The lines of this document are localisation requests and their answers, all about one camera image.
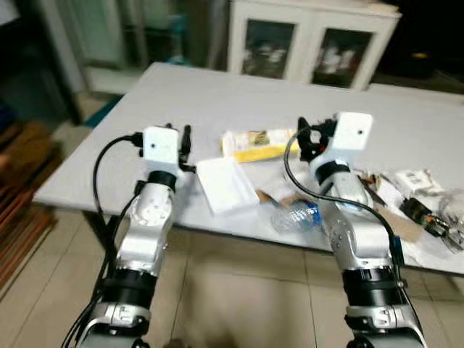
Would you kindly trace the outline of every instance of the tiled floor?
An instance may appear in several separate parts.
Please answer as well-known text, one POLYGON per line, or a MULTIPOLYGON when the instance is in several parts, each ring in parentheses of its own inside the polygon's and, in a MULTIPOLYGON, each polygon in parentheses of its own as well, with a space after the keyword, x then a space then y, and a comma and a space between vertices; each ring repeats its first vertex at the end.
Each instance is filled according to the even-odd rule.
MULTIPOLYGON (((90 132, 63 125, 72 150, 90 132)), ((102 251, 78 212, 59 222, 0 302, 0 348, 59 347, 102 251)), ((430 348, 464 347, 464 279, 404 270, 430 348)), ((347 300, 332 256, 173 229, 145 339, 193 348, 345 347, 347 300)))

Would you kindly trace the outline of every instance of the white cabinet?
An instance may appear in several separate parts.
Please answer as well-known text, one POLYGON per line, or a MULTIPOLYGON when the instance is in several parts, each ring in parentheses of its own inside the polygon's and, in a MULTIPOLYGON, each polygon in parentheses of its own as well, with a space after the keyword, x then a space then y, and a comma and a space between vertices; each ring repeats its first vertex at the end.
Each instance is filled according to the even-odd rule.
POLYGON ((235 0, 228 70, 365 89, 399 14, 363 4, 355 0, 337 6, 329 1, 235 0))

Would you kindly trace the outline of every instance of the snack package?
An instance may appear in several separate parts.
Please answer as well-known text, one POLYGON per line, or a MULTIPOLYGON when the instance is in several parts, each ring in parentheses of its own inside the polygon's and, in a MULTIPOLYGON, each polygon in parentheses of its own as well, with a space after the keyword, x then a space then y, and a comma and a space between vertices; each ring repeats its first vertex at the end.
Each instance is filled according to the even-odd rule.
MULTIPOLYGON (((251 130, 248 132, 225 132, 221 138, 221 149, 224 157, 234 156, 239 163, 266 160, 283 155, 290 137, 295 133, 292 129, 251 130)), ((291 152, 299 149, 295 141, 291 152)))

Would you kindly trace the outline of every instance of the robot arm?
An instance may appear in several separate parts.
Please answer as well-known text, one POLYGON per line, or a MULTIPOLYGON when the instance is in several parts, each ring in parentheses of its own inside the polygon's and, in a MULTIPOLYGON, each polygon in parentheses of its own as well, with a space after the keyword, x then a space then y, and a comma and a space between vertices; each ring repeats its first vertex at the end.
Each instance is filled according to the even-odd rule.
POLYGON ((129 228, 115 269, 101 283, 101 296, 83 324, 77 348, 149 347, 141 337, 149 328, 149 308, 173 224, 176 183, 183 180, 183 170, 194 171, 186 164, 189 136, 186 126, 179 151, 177 130, 150 127, 144 131, 141 153, 148 178, 128 209, 129 228))
MULTIPOLYGON (((349 168, 364 149, 371 126, 370 115, 354 112, 339 113, 334 120, 314 127, 300 119, 302 160, 309 162, 322 195, 373 207, 370 195, 349 168), (311 142, 310 129, 320 133, 319 143, 311 142)), ((345 321, 355 336, 348 347, 426 348, 405 283, 397 276, 384 224, 360 204, 333 200, 318 204, 348 298, 345 321)))

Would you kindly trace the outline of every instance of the plastic water bottle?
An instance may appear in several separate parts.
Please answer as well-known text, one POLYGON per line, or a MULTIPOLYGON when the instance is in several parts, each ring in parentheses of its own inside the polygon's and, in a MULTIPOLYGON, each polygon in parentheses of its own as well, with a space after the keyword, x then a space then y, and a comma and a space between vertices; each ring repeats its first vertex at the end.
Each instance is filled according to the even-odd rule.
POLYGON ((318 206, 306 201, 296 201, 289 207, 279 207, 270 219, 279 233, 306 233, 322 223, 318 206))

